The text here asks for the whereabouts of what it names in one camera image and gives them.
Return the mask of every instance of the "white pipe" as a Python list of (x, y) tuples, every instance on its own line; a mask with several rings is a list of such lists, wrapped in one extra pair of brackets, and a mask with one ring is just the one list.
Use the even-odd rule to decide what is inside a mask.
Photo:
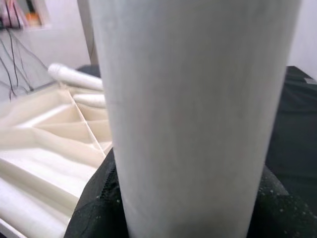
[(100, 78), (70, 69), (62, 64), (52, 63), (48, 69), (49, 75), (57, 81), (82, 88), (103, 91)]
[(245, 237), (298, 0), (92, 0), (131, 238)]
[(103, 94), (75, 94), (73, 99), (77, 103), (85, 104), (95, 108), (105, 108), (106, 101)]

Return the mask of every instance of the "white plastic part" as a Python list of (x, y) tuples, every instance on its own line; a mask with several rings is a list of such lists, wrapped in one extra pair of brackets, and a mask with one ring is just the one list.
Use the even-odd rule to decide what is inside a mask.
[(0, 233), (8, 238), (62, 238), (112, 147), (105, 108), (77, 104), (61, 86), (0, 105)]
[(105, 108), (106, 101), (103, 94), (75, 94), (73, 99), (77, 103), (85, 104), (95, 108)]
[(298, 0), (91, 0), (131, 238), (243, 238)]
[(59, 63), (52, 63), (49, 66), (48, 72), (55, 80), (69, 85), (98, 91), (104, 90), (103, 82), (100, 78), (78, 72)]

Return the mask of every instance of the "plastic compartment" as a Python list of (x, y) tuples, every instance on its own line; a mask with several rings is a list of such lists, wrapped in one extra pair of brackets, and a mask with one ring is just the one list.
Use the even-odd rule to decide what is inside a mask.
[(80, 103), (77, 106), (87, 121), (108, 120), (108, 113), (105, 109), (92, 108)]
[(111, 149), (106, 110), (76, 104), (66, 86), (0, 107), (0, 231), (62, 237), (84, 186)]
[(80, 117), (80, 113), (78, 112), (77, 107), (75, 105), (70, 105), (51, 115), (47, 119), (42, 120), (37, 125), (72, 123), (80, 121), (83, 120)]
[(102, 150), (107, 154), (112, 147), (112, 137), (108, 120), (87, 122), (90, 130), (100, 144)]
[(45, 124), (36, 126), (38, 129), (48, 131), (60, 137), (68, 138), (75, 141), (80, 141), (89, 144), (95, 148), (96, 139), (90, 133), (85, 122), (61, 123), (61, 124)]
[(53, 90), (41, 93), (35, 93), (27, 97), (22, 97), (11, 104), (1, 106), (0, 127), (9, 126), (31, 126), (24, 123), (36, 118), (38, 115), (44, 115), (60, 106), (67, 107), (73, 104), (67, 90)]

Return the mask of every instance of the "black cloth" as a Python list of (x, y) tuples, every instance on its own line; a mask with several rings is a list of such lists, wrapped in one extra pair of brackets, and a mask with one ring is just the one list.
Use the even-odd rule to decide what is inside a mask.
[(317, 214), (317, 85), (288, 67), (266, 165)]
[[(316, 216), (293, 194), (315, 207), (317, 94), (316, 86), (306, 84), (305, 77), (309, 76), (295, 67), (287, 70), (266, 160), (289, 192), (264, 167), (248, 238), (317, 238)], [(128, 237), (113, 150), (87, 183), (65, 237)]]

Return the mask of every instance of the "black cable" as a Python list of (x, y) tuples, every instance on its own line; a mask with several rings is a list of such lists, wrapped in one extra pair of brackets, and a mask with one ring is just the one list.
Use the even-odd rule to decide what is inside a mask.
[[(1, 61), (2, 65), (4, 66), (4, 62), (3, 62), (3, 60), (2, 60), (1, 57), (0, 57), (0, 61)], [(1, 84), (3, 87), (6, 87), (8, 90), (11, 90), (11, 89), (12, 89), (10, 85), (8, 85), (8, 84), (6, 84), (6, 83), (4, 83), (4, 82), (2, 82), (2, 81), (0, 81), (0, 84)]]
[(13, 4), (13, 9), (14, 9), (14, 13), (15, 13), (16, 19), (18, 20), (18, 26), (19, 26), (19, 28), (21, 28), (21, 23), (20, 23), (20, 20), (19, 20), (18, 13), (16, 12), (16, 8), (15, 8), (14, 2), (12, 4)]
[[(29, 92), (28, 92), (28, 90), (26, 90), (24, 87), (22, 87), (22, 86), (14, 86), (15, 87), (15, 89), (14, 90), (16, 90), (16, 89), (18, 89), (18, 88), (22, 88), (24, 91), (25, 91), (25, 94), (28, 94)], [(11, 94), (14, 94), (14, 96), (15, 97), (17, 97), (17, 95), (16, 95), (16, 93), (14, 92), (14, 91), (12, 91), (12, 90), (10, 90), (10, 93), (9, 93), (9, 98), (10, 98), (10, 101), (12, 101), (12, 96), (11, 96)]]
[(6, 3), (6, 1), (5, 1), (5, 7), (6, 7), (6, 11), (7, 11), (7, 13), (8, 13), (9, 22), (10, 22), (10, 27), (12, 27), (11, 16), (10, 16), (8, 4)]
[(91, 47), (91, 52), (89, 53), (89, 59), (91, 59), (91, 56), (93, 55), (94, 50), (95, 50), (95, 36), (93, 31), (93, 46)]
[(13, 86), (12, 86), (12, 81), (11, 81), (11, 76), (10, 76), (10, 73), (9, 73), (9, 70), (7, 69), (7, 67), (5, 66), (5, 63), (3, 62), (3, 59), (0, 57), (0, 61), (8, 75), (8, 78), (9, 78), (9, 82), (10, 82), (10, 89), (11, 89), (11, 92), (16, 96), (14, 90), (13, 90)]
[[(6, 55), (8, 56), (8, 58), (9, 58), (9, 59), (11, 60), (11, 62), (13, 63), (13, 59), (12, 59), (11, 55), (9, 54), (8, 50), (6, 49), (6, 47), (5, 47), (5, 45), (4, 45), (4, 42), (3, 42), (3, 40), (2, 40), (1, 38), (0, 38), (0, 43), (2, 44), (2, 47), (3, 47), (3, 49), (4, 49), (4, 52), (6, 53)], [(25, 76), (24, 76), (24, 74), (21, 72), (21, 70), (19, 69), (18, 66), (16, 66), (16, 69), (18, 70), (18, 73), (22, 76), (23, 80), (24, 80), (24, 81), (26, 82), (26, 84), (28, 85), (30, 91), (33, 91), (34, 88), (31, 86), (31, 84), (30, 84), (30, 82), (29, 82), (29, 78), (28, 78), (28, 76), (27, 76), (27, 74), (26, 74), (26, 71), (25, 71), (25, 69), (24, 69), (24, 65), (23, 65), (23, 62), (22, 62), (21, 53), (19, 53), (19, 55), (20, 55), (21, 65), (22, 65), (23, 71), (24, 71), (24, 73), (25, 73)]]
[(32, 51), (27, 49), (11, 31), (8, 30), (8, 33), (20, 44), (20, 46), (22, 46), (25, 51), (27, 51), (33, 58), (35, 58), (45, 70), (48, 70), (48, 67)]
[(14, 74), (16, 78), (16, 85), (19, 86), (19, 79), (18, 79), (18, 74), (16, 73), (16, 64), (15, 64), (15, 58), (14, 58), (14, 51), (13, 51), (13, 42), (12, 42), (12, 37), (9, 32), (9, 29), (7, 29), (9, 37), (10, 37), (10, 43), (11, 43), (11, 52), (12, 52), (12, 59), (13, 59), (13, 66), (14, 66)]
[(29, 86), (30, 90), (33, 91), (34, 88), (33, 88), (33, 87), (31, 86), (31, 84), (29, 83), (30, 80), (29, 80), (28, 74), (26, 73), (25, 68), (24, 68), (24, 63), (23, 63), (23, 60), (22, 60), (22, 55), (21, 55), (20, 47), (19, 47), (18, 44), (16, 44), (16, 45), (17, 45), (17, 48), (18, 48), (18, 53), (19, 53), (19, 57), (20, 57), (20, 61), (21, 61), (22, 70), (23, 70), (23, 72), (24, 72), (24, 74), (25, 74), (25, 77), (26, 77), (26, 78), (24, 78), (24, 80), (25, 80), (25, 82), (27, 83), (27, 85)]

